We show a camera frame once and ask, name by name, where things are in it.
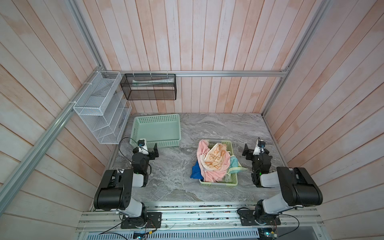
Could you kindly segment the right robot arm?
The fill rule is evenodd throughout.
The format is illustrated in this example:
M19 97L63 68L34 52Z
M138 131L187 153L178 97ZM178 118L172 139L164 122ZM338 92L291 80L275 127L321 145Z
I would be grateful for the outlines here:
M271 172L272 156L258 140L254 150L244 146L242 156L252 162L252 181L258 188L280 189L275 196L260 200L253 210L239 208L237 213L243 226L280 224L278 216L297 208L319 206L323 194L305 168L277 167Z

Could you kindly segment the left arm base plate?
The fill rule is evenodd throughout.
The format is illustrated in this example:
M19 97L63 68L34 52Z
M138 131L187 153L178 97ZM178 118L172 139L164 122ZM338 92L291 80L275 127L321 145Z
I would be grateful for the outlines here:
M142 214L137 218L123 217L121 223L121 229L143 229L161 227L162 213L161 212L149 212Z

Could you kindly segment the blue towel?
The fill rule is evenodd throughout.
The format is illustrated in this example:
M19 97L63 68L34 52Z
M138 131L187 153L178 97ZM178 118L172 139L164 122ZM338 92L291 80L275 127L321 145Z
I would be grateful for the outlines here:
M201 180L201 181L204 180L204 177L202 176L201 168L200 168L198 161L196 161L195 165L192 167L192 173L191 173L190 178L196 179L196 180Z

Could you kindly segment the yellow-green plastic basket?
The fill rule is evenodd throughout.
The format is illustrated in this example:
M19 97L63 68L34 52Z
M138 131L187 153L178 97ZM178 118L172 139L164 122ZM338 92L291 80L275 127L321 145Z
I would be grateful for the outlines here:
M230 153L230 155L234 155L233 151L233 145L232 142L229 140L207 140L209 142L209 147L213 147L216 143L222 143L227 145L227 151ZM228 175L226 174L225 177L221 182L205 182L204 180L199 180L200 184L203 186L230 186L235 187L238 185L238 176L237 174Z

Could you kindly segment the light green yellow towel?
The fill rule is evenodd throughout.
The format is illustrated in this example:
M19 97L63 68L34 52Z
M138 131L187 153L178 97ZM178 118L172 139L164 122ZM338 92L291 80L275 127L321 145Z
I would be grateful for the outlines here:
M247 168L244 168L241 166L241 164L239 163L239 160L236 156L232 155L230 157L230 166L227 169L228 175L237 174L239 172L243 172L246 170L247 170Z

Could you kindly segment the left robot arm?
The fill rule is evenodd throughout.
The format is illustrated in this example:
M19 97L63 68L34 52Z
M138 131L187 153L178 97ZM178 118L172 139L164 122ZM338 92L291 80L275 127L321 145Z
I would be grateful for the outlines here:
M94 208L116 211L122 215L122 228L142 228L149 224L150 217L144 203L132 197L134 188L143 188L152 173L150 161L159 157L157 144L147 149L145 140L139 140L133 150L132 167L124 170L106 170L94 197Z

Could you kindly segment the orange patterned towel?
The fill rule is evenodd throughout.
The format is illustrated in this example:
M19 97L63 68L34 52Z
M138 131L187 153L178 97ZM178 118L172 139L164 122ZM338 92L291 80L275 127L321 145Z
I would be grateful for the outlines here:
M219 171L222 169L227 153L227 146L216 143L204 158L205 168L209 171Z

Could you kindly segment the pink towel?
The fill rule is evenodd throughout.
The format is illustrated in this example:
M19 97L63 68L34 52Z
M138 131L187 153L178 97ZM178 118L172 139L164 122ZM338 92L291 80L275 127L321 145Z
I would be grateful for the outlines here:
M197 159L204 181L221 182L230 167L230 157L227 145L216 143L210 148L207 140L201 140L197 150Z

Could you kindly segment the aluminium rail frame front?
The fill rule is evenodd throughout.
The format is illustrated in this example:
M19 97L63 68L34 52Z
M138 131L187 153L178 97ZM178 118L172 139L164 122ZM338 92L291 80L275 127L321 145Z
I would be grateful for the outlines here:
M279 214L266 225L254 221L255 202L148 202L146 224L113 212L84 212L76 240L329 240L317 208Z

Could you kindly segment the mint green plastic basket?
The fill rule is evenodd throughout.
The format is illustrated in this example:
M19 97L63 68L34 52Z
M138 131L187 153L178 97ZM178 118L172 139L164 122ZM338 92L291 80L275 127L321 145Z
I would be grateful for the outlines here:
M179 114L139 116L134 118L130 145L137 146L145 139L149 149L179 147L181 141L181 122Z

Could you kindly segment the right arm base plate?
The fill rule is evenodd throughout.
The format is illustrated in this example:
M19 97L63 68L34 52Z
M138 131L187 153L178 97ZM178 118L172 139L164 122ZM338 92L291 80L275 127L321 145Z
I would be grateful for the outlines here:
M279 226L278 215L268 215L263 211L240 208L237 210L242 226Z

